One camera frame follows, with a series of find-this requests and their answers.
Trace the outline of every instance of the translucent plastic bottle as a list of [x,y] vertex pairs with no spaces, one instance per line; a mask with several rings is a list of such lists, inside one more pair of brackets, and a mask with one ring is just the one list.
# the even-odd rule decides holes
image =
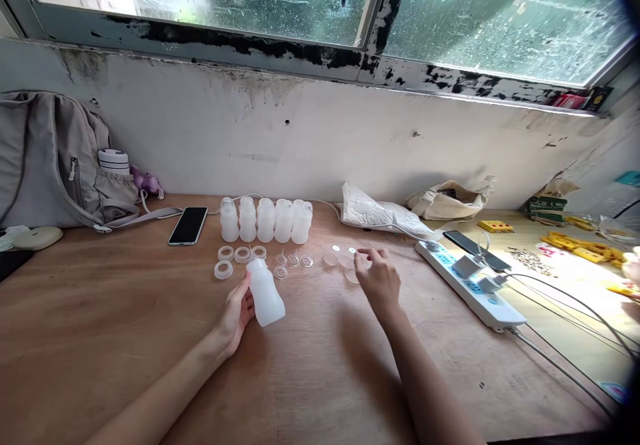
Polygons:
[[291,200],[279,199],[275,206],[275,239],[287,243],[293,228],[293,204]]
[[243,242],[255,240],[255,205],[253,198],[242,197],[240,199],[240,238]]
[[222,239],[225,242],[235,242],[240,236],[238,229],[238,213],[235,204],[229,197],[224,197],[220,203],[220,224],[222,225]]
[[275,225],[275,208],[269,198],[263,198],[258,203],[258,240],[269,243],[273,240]]
[[291,241],[293,243],[302,245],[307,241],[312,217],[313,206],[308,201],[304,201],[303,207],[295,211],[295,217],[293,218],[293,230],[291,231]]
[[251,273],[249,288],[253,294],[255,317],[261,327],[265,327],[285,315],[285,304],[273,282],[273,275],[267,268],[267,262],[257,258],[247,265]]

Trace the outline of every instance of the smartphone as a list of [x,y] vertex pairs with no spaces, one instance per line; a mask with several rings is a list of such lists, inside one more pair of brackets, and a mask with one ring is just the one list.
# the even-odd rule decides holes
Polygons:
[[[443,235],[469,254],[477,255],[480,253],[480,250],[483,252],[487,251],[484,248],[479,247],[471,238],[468,238],[460,232],[444,232]],[[491,252],[485,254],[485,261],[494,272],[505,272],[511,269],[511,265],[503,262]]]
[[169,245],[195,245],[202,232],[202,225],[205,224],[208,211],[206,207],[186,207],[173,229]]

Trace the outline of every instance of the white plastic bag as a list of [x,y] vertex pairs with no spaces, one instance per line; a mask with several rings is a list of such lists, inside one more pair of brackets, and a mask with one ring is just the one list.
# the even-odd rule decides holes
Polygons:
[[377,202],[358,187],[348,181],[342,185],[344,203],[341,208],[342,223],[358,228],[375,228],[388,232],[409,232],[417,237],[427,239],[431,230],[414,213],[397,203]]
[[[424,219],[468,221],[485,207],[493,193],[495,177],[489,175],[485,181],[488,185],[471,191],[457,181],[449,180],[410,195],[407,207]],[[448,189],[455,190],[456,198],[441,193]]]

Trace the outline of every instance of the bag strap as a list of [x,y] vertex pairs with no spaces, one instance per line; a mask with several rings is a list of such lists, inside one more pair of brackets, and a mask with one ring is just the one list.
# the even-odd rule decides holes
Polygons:
[[127,211],[130,211],[132,215],[115,219],[102,226],[94,225],[93,226],[94,230],[96,230],[99,233],[111,233],[113,230],[116,230],[118,228],[122,228],[129,225],[135,225],[138,223],[142,223],[143,221],[148,221],[150,219],[171,218],[173,216],[181,215],[183,211],[182,208],[168,207],[168,208],[161,208],[154,211],[150,211],[149,213],[146,213],[145,215],[140,216],[140,209],[137,206],[132,205],[131,203],[127,203],[126,201],[107,198],[102,200],[101,203],[103,207],[113,206],[113,207],[125,209]]

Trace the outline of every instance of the phone screen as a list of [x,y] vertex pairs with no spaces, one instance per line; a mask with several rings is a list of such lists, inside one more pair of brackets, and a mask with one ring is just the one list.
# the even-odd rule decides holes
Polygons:
[[207,216],[206,207],[187,207],[175,226],[170,244],[192,244],[197,242],[202,224]]

